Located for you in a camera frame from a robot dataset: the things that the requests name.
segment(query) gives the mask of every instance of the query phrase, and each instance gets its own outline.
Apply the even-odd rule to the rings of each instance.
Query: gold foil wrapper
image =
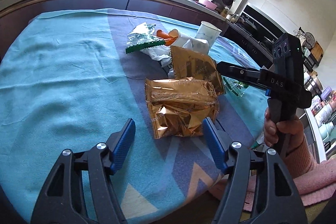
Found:
[[[217,95],[226,93],[216,62],[210,56],[177,46],[170,46],[170,51],[176,79],[194,77],[211,82]]]
[[[201,136],[203,120],[215,121],[219,111],[214,86],[193,77],[146,79],[145,94],[155,139]]]

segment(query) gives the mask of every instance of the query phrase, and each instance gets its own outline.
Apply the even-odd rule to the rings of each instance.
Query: tablecloth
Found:
[[[126,10],[67,10],[37,16],[10,46],[0,65],[0,184],[29,221],[39,191],[61,151],[90,149],[119,131],[127,118],[136,135],[122,170],[111,177],[129,223],[150,223],[202,194],[221,178],[203,137],[153,139],[144,79],[166,79],[159,62],[125,54],[127,34],[138,24],[198,26]],[[216,61],[257,64],[234,42],[219,37]],[[264,92],[219,97],[216,126],[252,145],[263,126]],[[83,174],[88,213],[95,218]]]

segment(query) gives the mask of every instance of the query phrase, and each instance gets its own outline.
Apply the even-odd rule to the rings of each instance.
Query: camera lens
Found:
[[[282,48],[281,48],[281,46],[278,46],[277,53],[278,53],[278,57],[280,57],[281,54],[282,54]]]

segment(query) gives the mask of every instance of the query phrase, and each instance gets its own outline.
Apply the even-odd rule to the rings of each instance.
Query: purple bottle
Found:
[[[329,102],[333,97],[333,90],[331,87],[327,87],[321,94],[321,100],[325,103]]]

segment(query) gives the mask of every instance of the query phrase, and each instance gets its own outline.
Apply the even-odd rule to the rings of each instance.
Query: blue gripper pad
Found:
[[[216,167],[224,174],[227,169],[227,165],[224,162],[225,150],[221,145],[221,142],[219,141],[216,132],[217,129],[215,128],[211,119],[209,117],[205,118],[203,120],[203,134],[205,140],[207,142]]]
[[[131,144],[134,141],[135,137],[135,122],[133,119],[128,119],[123,129],[116,133],[119,134],[116,143],[113,147],[110,147],[112,150],[112,164],[110,166],[112,173],[115,174],[123,166],[124,160],[127,156],[128,150]]]

